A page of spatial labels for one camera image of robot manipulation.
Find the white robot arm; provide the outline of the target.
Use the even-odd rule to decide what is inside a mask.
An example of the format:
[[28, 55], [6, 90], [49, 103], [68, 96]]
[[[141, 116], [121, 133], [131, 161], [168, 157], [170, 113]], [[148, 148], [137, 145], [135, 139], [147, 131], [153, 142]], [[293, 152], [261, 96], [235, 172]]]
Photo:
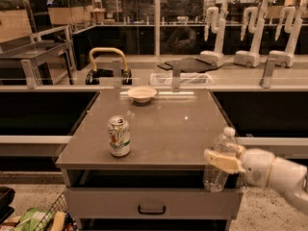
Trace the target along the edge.
[[275, 156], [259, 148], [231, 144], [236, 154], [205, 149], [206, 162], [228, 174], [241, 173], [249, 185], [269, 188], [291, 206], [308, 214], [307, 166]]

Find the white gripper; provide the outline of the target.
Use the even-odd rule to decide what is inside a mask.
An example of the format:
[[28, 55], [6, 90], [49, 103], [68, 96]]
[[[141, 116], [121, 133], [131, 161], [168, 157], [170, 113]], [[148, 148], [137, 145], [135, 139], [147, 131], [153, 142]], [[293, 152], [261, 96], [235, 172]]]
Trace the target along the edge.
[[238, 156], [244, 153], [241, 156], [241, 161], [235, 156], [205, 149], [206, 162], [228, 174], [236, 174], [245, 170], [245, 180], [248, 184], [264, 188], [270, 178], [270, 170], [275, 160], [274, 154], [261, 149], [245, 151], [244, 146], [233, 142], [229, 142], [228, 147], [235, 151]]

